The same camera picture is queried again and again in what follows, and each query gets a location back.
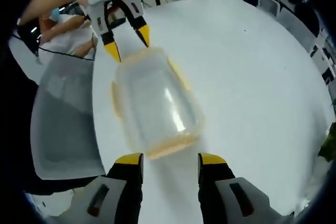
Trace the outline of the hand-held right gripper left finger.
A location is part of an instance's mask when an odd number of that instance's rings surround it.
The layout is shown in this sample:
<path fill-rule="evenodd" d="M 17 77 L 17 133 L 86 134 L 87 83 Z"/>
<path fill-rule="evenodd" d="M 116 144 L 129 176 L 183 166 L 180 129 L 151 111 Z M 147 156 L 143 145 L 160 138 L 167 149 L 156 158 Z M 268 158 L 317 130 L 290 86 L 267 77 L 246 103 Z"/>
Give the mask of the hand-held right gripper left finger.
<path fill-rule="evenodd" d="M 143 154 L 119 157 L 109 172 L 76 194 L 70 223 L 138 223 L 142 202 Z"/>

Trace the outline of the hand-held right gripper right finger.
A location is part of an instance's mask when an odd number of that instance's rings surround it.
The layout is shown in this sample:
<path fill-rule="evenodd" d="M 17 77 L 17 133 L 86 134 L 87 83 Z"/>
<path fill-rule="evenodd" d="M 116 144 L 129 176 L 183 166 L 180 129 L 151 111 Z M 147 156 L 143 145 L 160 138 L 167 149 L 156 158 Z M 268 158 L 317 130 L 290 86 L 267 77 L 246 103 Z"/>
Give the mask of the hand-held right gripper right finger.
<path fill-rule="evenodd" d="M 271 223 L 268 196 L 220 156 L 198 154 L 198 185 L 203 223 Z"/>

